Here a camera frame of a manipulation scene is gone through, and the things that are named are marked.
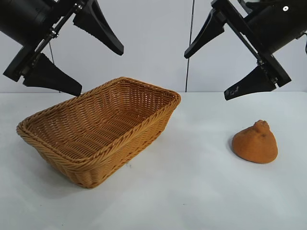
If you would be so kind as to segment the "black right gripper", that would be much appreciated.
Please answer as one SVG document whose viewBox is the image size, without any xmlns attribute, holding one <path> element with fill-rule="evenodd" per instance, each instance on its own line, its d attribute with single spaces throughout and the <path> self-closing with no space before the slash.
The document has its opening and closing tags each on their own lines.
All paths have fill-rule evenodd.
<svg viewBox="0 0 307 230">
<path fill-rule="evenodd" d="M 228 0 L 214 0 L 200 32 L 184 53 L 190 58 L 204 45 L 224 32 L 228 24 L 233 32 L 258 60 L 246 77 L 224 91 L 225 99 L 271 92 L 291 79 L 273 54 L 299 39 L 307 30 L 307 2 L 305 0 L 241 0 L 247 12 L 243 17 Z"/>
</svg>

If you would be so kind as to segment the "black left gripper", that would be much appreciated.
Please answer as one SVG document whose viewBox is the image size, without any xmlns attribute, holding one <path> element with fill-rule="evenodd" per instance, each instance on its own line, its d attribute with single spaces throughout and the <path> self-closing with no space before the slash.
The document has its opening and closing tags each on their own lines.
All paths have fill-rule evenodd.
<svg viewBox="0 0 307 230">
<path fill-rule="evenodd" d="M 23 85 L 80 96 L 82 85 L 62 72 L 42 53 L 73 15 L 73 24 L 86 31 L 117 55 L 124 46 L 113 33 L 96 0 L 2 0 L 0 30 L 22 45 L 4 76 Z"/>
</svg>

